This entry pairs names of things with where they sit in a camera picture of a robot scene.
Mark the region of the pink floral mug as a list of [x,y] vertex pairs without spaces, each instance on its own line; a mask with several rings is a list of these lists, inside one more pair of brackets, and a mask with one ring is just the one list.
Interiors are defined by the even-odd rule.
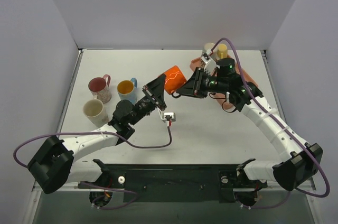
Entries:
[[88,88],[92,95],[104,104],[111,100],[111,92],[109,90],[110,81],[110,75],[105,74],[103,77],[91,79],[88,83]]

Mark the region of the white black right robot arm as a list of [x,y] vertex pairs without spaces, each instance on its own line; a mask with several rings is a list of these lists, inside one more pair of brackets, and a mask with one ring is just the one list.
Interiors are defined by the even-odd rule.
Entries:
[[298,137],[271,108],[262,92],[252,82],[242,81],[234,59],[216,62],[214,73],[197,67],[176,92],[193,98],[205,98],[208,94],[228,95],[235,109],[248,117],[273,145],[281,161],[246,161],[239,165],[236,173],[239,185],[249,186],[255,180],[276,181],[285,190],[292,191],[317,173],[322,148]]

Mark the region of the orange mug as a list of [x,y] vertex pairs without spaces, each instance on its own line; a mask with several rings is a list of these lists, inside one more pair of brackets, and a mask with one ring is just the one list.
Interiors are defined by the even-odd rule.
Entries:
[[178,66],[173,66],[164,72],[165,74],[165,83],[164,90],[171,95],[178,88],[183,86],[187,79],[183,75],[182,71]]

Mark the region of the blue butterfly mug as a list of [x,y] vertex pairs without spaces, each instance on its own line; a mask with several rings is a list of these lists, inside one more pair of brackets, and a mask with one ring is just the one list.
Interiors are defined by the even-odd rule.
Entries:
[[136,78],[121,81],[117,85],[117,92],[120,100],[128,100],[132,104],[137,103],[137,93],[136,93],[137,85],[138,82]]

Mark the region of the cream dragon pattern mug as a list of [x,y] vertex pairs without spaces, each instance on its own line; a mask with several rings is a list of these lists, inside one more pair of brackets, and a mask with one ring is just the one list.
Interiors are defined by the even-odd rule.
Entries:
[[84,115],[97,127],[109,122],[109,117],[102,101],[92,99],[87,101],[82,109]]

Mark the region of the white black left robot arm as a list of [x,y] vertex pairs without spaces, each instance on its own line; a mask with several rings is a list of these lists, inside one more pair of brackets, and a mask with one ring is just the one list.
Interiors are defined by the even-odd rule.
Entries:
[[70,138],[46,138],[28,163],[28,170],[46,194],[53,193],[68,182],[82,179],[71,174],[72,165],[79,159],[105,147],[126,142],[134,133],[132,126],[155,109],[165,110],[165,74],[143,87],[144,97],[132,104],[121,100],[116,105],[112,120],[88,133],[75,133]]

